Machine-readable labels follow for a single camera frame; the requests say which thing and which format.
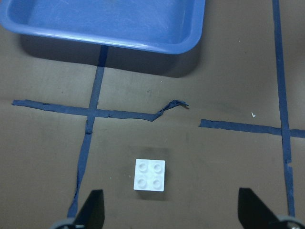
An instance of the brown floor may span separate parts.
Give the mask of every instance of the brown floor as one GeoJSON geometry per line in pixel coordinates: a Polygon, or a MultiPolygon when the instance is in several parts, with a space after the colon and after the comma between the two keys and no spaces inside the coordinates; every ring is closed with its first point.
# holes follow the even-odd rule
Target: brown floor
{"type": "MultiPolygon", "coordinates": [[[[305,1],[280,1],[289,124],[305,129],[305,1]]],[[[75,189],[86,117],[16,107],[14,99],[88,107],[99,46],[0,27],[0,229],[48,228],[75,189]]],[[[105,195],[105,229],[242,228],[239,187],[287,214],[280,136],[199,128],[200,119],[280,127],[272,1],[208,0],[202,40],[169,56],[110,48],[100,109],[154,122],[97,118],[82,205],[105,195]],[[164,193],[133,190],[136,158],[164,159],[164,193]]],[[[305,221],[305,139],[291,138],[296,216],[305,221]]]]}

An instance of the white lego brick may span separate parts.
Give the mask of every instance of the white lego brick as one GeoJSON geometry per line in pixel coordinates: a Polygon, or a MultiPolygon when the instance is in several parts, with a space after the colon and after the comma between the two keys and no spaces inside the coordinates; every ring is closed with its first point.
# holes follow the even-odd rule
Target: white lego brick
{"type": "Polygon", "coordinates": [[[165,161],[135,160],[134,190],[164,191],[165,161]]]}

